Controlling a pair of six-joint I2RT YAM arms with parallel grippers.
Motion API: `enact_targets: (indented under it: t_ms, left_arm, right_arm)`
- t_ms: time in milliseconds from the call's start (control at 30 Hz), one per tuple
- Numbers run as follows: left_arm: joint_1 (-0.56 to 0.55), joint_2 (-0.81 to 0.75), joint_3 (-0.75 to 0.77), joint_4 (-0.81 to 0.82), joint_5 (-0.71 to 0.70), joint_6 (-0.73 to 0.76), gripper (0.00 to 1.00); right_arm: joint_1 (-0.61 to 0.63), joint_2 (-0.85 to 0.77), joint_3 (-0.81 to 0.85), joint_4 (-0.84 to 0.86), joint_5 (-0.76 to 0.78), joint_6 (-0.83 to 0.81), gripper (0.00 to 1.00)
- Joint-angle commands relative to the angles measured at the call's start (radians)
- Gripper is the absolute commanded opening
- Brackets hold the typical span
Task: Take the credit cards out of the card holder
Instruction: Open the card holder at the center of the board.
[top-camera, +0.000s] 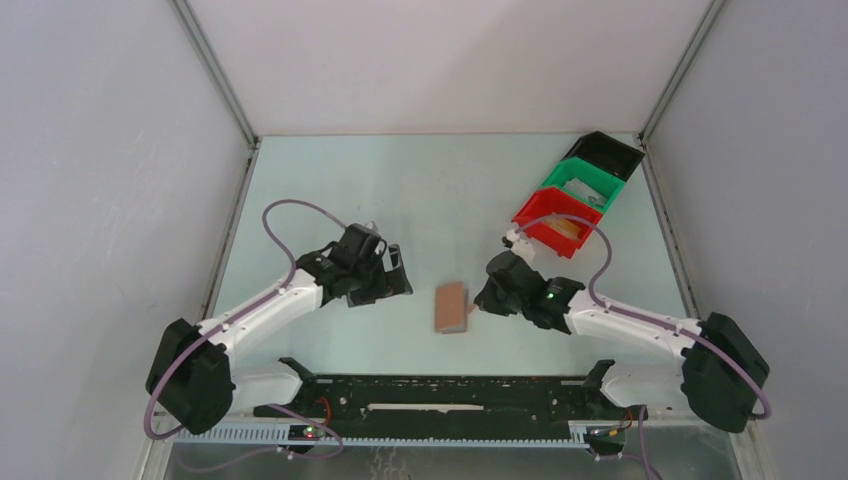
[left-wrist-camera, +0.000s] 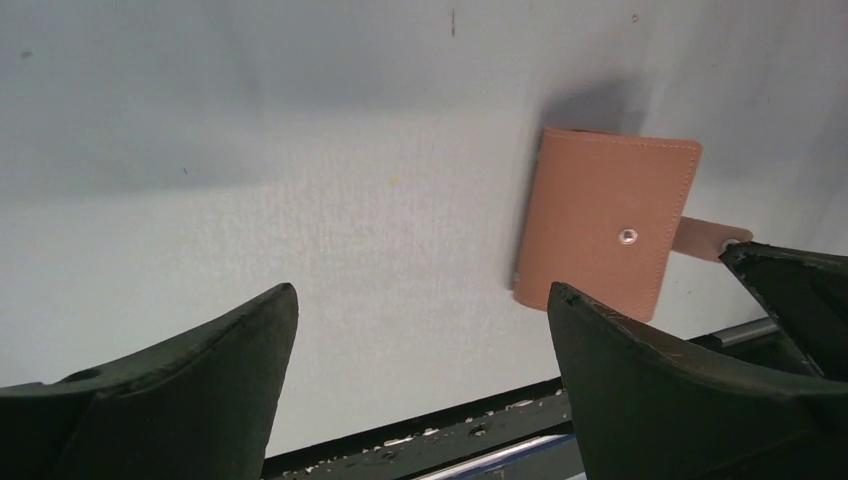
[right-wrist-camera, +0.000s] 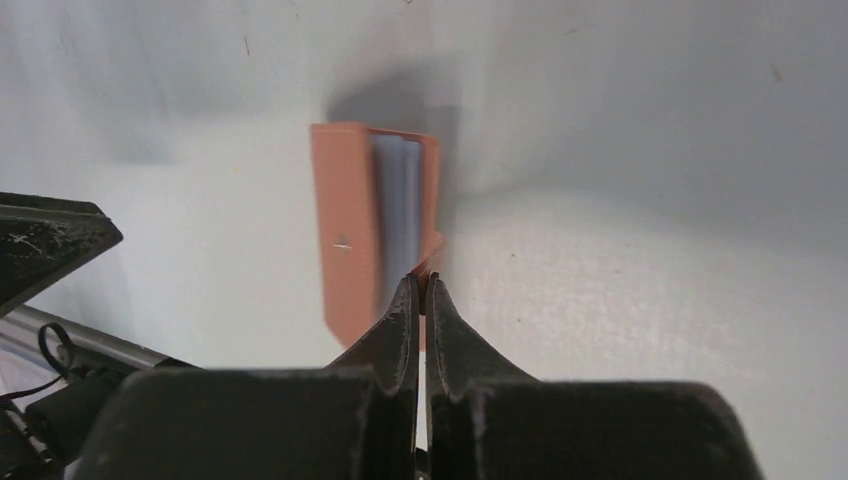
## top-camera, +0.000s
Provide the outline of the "brown leather card holder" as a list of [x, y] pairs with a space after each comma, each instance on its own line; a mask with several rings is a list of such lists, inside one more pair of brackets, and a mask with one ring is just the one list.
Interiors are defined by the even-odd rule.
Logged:
[[465, 333], [469, 315], [475, 308], [464, 282], [440, 285], [435, 290], [434, 331], [438, 334]]

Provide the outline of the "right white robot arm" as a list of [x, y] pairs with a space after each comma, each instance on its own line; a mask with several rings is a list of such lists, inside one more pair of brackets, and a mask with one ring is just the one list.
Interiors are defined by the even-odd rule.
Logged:
[[660, 365], [613, 361], [581, 392], [585, 411], [606, 418], [619, 407], [687, 408], [700, 420], [740, 433], [756, 418], [755, 406], [770, 367], [739, 325], [713, 312], [706, 319], [662, 317], [613, 301], [567, 277], [544, 278], [531, 266], [534, 250], [516, 231], [502, 239], [487, 281], [473, 303], [481, 311], [520, 315], [536, 327], [637, 347]]

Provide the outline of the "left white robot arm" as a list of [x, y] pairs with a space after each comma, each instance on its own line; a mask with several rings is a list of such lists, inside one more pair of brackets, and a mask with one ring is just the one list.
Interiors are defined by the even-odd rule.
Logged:
[[194, 434], [233, 412], [278, 404], [304, 416], [316, 403], [306, 372], [277, 360], [252, 366], [248, 353], [291, 322], [343, 299], [350, 307], [410, 295], [402, 252], [373, 228], [353, 223], [339, 240], [298, 258], [282, 279], [242, 305], [164, 331], [145, 388], [155, 404]]

